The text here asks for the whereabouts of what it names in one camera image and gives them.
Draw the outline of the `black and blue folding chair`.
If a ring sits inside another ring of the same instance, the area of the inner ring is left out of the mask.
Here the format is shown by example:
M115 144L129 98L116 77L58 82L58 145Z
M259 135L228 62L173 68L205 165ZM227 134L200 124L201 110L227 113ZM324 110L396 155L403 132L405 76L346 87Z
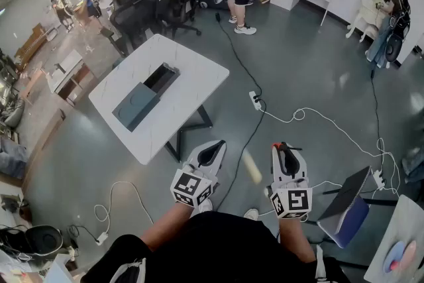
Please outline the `black and blue folding chair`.
M357 234L366 219L371 205L394 207L394 200L364 199L362 189L372 168L367 166L349 176L338 190L336 197L316 224L340 248L345 248Z

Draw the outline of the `blue-grey bag pile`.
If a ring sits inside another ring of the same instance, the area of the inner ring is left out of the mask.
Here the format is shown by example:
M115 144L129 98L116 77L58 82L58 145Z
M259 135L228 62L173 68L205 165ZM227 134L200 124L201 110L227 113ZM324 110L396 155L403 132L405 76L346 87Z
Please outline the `blue-grey bag pile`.
M23 179L27 165L27 150L20 144L0 136L0 172Z

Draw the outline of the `person's left forearm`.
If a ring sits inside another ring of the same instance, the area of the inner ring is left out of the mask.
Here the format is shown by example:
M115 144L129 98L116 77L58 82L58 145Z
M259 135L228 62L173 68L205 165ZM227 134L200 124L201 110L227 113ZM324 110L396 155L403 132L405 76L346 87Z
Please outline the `person's left forearm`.
M151 251L157 250L180 232L193 211L194 208L189 205L175 203L168 212L142 234L140 239Z

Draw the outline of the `grey beanbag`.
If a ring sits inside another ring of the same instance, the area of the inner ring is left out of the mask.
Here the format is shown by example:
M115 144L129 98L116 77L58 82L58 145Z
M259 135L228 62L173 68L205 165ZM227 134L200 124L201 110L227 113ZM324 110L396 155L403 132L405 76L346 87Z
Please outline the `grey beanbag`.
M17 99L14 108L6 114L4 124L12 129L16 128L21 122L24 110L25 101L21 98Z

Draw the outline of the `white vanity table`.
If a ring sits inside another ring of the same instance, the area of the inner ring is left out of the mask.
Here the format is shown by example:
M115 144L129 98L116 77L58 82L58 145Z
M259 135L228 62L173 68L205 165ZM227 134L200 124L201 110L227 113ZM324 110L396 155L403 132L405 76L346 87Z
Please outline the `white vanity table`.
M359 42L363 42L366 37L375 39L378 34L378 30L386 17L387 14L377 9L375 1L361 0L359 10L357 11L353 22L346 27L348 32L345 34L345 37L350 38L357 28L358 23L363 20L367 25Z

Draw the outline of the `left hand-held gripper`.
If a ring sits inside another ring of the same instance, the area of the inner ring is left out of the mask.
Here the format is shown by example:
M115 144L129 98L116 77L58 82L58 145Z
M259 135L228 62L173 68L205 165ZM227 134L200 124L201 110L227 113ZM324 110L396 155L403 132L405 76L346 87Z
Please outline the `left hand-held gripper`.
M195 147L182 169L176 170L170 191L176 202L197 209L199 204L215 193L217 173L227 151L224 140L209 141Z

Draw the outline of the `black box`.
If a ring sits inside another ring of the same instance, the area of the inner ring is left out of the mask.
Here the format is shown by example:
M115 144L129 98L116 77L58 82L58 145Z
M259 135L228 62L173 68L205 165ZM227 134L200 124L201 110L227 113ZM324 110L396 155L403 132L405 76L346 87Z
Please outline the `black box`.
M164 92L173 84L180 76L180 71L162 63L144 82L143 84L151 89L157 96L162 97Z

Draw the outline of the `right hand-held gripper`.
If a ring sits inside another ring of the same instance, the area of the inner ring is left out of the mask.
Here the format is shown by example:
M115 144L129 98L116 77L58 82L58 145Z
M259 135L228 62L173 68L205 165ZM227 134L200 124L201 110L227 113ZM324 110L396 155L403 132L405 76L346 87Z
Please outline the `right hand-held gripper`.
M272 146L272 173L275 181L284 181L288 174L299 178L291 182L273 182L266 187L267 196L278 219L301 219L312 210L313 189L309 187L307 164L300 151L279 151Z

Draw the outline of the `white marble table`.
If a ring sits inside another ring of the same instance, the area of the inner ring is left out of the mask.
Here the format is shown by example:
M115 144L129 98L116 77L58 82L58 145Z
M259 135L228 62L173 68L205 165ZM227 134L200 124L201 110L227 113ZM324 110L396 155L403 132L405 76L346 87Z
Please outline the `white marble table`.
M175 68L180 74L138 126L129 131L114 116L113 110L162 64ZM89 94L89 99L142 165L147 165L162 148L167 148L178 160L180 157L170 144L171 138L191 128L212 127L203 104L228 76L228 69L155 34L112 70ZM199 113L203 122L191 127L187 121L194 113Z

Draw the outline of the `small white table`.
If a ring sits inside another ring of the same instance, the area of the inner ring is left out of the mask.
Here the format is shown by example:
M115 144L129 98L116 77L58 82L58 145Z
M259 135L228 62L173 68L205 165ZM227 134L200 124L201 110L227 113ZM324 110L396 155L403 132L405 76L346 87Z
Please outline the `small white table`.
M416 252L405 269L385 273L384 260L399 241L415 241ZM405 195L399 197L382 241L364 275L369 283L424 283L424 209Z

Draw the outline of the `grey box lid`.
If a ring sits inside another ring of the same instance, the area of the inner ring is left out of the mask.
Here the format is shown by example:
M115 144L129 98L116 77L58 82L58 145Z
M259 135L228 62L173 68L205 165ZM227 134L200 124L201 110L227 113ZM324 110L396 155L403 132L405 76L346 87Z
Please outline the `grey box lid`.
M112 114L118 119L123 127L133 132L159 101L160 96L140 82L122 102L116 106Z

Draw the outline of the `pink round plate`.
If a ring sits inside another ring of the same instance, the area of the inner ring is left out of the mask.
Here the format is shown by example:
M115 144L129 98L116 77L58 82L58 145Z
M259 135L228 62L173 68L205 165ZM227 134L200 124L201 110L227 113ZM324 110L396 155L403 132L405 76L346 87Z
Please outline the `pink round plate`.
M408 246L406 246L401 262L400 262L400 267L403 270L405 270L412 263L415 256L416 248L417 248L416 241L412 241L410 242L410 244L408 244Z

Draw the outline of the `person's black clothing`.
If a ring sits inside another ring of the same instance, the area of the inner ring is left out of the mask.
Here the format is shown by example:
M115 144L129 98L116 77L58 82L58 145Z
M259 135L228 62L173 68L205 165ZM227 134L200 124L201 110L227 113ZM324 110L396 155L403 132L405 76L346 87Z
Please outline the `person's black clothing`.
M120 236L81 283L350 283L334 258L301 262L260 221L208 211L190 218L151 251L135 235Z

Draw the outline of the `person's right forearm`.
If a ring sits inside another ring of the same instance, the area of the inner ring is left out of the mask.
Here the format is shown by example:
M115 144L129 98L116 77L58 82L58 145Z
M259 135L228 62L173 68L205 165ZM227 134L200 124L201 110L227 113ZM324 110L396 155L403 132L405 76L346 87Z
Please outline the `person's right forearm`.
M312 246L305 236L300 219L279 220L280 243L304 263L316 261Z

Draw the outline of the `blue round plate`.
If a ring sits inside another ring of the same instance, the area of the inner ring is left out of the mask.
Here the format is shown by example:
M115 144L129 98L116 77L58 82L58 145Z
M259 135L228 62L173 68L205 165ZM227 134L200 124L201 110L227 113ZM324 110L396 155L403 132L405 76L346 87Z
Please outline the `blue round plate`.
M400 268L406 245L403 241L398 241L387 253L383 262L383 272L388 274Z

